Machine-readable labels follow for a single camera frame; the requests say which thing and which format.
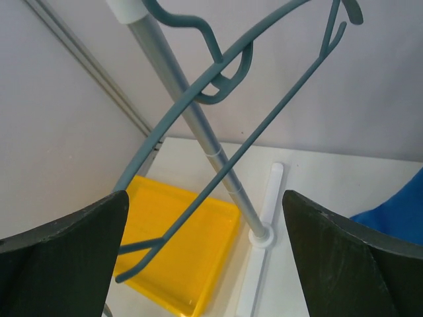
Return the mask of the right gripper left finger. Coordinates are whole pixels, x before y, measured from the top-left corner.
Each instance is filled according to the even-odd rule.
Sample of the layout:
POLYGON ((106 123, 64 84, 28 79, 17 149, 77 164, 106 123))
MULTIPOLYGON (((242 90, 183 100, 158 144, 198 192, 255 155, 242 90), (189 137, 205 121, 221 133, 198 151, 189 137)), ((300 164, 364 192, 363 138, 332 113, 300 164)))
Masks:
POLYGON ((128 211, 119 191, 1 239, 1 315, 101 316, 128 211))

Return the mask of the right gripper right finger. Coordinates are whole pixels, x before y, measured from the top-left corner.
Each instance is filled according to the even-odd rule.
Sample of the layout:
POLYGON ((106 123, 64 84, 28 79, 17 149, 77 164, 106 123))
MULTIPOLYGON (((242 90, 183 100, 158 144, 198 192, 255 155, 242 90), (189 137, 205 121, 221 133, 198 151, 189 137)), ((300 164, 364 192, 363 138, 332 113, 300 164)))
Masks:
POLYGON ((284 219, 310 316, 421 316, 422 246, 287 190, 284 219))

